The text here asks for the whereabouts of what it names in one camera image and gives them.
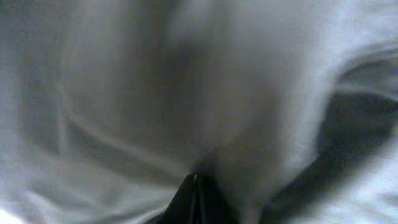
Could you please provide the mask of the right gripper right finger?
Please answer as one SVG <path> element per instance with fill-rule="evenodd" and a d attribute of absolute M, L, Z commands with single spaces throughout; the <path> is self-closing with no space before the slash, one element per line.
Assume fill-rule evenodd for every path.
<path fill-rule="evenodd" d="M 199 224 L 238 224 L 217 184 L 209 177 L 197 176 L 196 210 Z"/>

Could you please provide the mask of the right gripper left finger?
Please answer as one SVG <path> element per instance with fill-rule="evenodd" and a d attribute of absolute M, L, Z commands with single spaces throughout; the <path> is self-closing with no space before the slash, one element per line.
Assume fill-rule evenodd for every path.
<path fill-rule="evenodd" d="M 156 224 L 196 224 L 197 176 L 188 175 Z"/>

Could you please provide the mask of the grey-green shorts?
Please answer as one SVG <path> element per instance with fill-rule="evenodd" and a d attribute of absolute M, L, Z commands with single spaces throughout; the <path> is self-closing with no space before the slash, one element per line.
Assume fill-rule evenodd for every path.
<path fill-rule="evenodd" d="M 397 222 L 396 1 L 2 1 L 1 210 Z"/>

